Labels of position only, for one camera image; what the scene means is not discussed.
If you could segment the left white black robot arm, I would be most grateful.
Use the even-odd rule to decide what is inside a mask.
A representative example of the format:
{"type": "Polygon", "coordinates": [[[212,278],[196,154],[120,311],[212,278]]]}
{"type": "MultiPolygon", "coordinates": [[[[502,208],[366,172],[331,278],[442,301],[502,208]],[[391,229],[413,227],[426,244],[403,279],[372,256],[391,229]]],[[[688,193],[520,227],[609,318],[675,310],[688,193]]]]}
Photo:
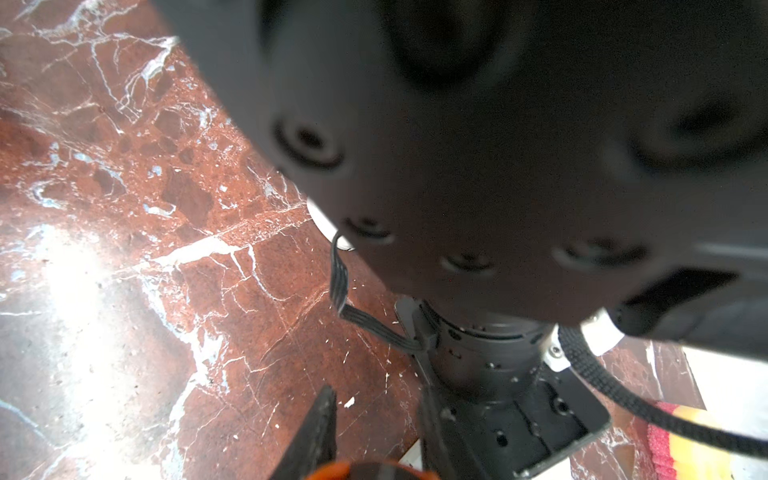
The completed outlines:
{"type": "Polygon", "coordinates": [[[528,479],[609,398],[708,446],[767,444],[642,400],[588,349],[767,357],[763,1],[160,1],[233,121],[401,294],[441,479],[528,479]]]}

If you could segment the orange handled screwdriver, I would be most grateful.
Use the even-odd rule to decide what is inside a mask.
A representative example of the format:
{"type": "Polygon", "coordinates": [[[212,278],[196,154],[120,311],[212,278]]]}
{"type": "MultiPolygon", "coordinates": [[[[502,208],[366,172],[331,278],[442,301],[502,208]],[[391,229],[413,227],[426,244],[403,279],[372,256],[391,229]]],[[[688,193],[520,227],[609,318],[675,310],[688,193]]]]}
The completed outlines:
{"type": "Polygon", "coordinates": [[[439,480],[431,471],[420,471],[393,461],[338,461],[318,468],[307,480],[439,480]]]}

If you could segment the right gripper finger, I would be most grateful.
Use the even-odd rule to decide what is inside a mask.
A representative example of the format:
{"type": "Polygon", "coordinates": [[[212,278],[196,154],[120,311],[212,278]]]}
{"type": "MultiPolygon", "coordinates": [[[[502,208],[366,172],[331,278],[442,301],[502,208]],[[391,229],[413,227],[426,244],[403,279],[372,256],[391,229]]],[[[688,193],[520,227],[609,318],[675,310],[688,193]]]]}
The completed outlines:
{"type": "Polygon", "coordinates": [[[336,459],[337,395],[324,385],[305,415],[270,479],[307,479],[336,459]]]}

